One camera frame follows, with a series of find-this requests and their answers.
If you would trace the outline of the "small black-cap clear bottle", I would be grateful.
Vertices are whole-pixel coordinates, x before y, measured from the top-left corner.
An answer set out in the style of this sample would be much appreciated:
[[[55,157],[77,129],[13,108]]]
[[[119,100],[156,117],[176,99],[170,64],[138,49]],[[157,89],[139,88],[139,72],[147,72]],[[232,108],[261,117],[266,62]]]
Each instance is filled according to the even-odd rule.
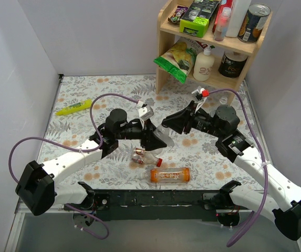
[[[174,147],[174,141],[169,137],[169,128],[159,125],[153,133],[156,137],[162,140],[167,147]]]

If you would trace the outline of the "clear green-label water bottle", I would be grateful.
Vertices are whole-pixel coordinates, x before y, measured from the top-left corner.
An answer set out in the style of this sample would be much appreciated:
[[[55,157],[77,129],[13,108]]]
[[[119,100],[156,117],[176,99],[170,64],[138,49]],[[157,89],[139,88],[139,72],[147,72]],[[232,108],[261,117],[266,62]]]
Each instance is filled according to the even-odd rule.
[[[227,97],[222,96],[219,98],[219,104],[220,105],[226,105],[227,104]]]

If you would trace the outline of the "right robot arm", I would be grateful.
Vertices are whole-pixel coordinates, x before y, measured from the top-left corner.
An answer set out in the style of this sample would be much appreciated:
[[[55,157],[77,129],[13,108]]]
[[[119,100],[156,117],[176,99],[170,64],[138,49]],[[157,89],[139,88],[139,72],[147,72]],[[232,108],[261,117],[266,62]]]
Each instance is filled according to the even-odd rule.
[[[235,109],[229,105],[220,105],[209,115],[191,101],[185,109],[163,119],[162,125],[178,134],[196,129],[217,137],[218,151],[265,190],[259,195],[231,181],[217,195],[221,205],[228,209],[235,205],[251,209],[274,222],[285,237],[297,241],[301,238],[301,187],[264,160],[263,152],[237,129],[239,122]]]

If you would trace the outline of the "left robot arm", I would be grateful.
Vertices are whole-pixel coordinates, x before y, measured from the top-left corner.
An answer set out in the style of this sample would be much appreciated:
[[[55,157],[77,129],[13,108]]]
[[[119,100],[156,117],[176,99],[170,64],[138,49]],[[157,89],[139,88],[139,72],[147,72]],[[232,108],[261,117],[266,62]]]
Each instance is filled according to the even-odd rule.
[[[140,140],[146,151],[173,146],[169,130],[155,127],[150,119],[127,120],[127,113],[114,109],[95,133],[75,152],[67,152],[42,164],[28,163],[16,187],[16,194],[35,215],[41,215],[53,205],[70,204],[81,210],[92,208],[95,191],[86,183],[62,186],[61,182],[84,166],[97,162],[118,148],[119,140]]]

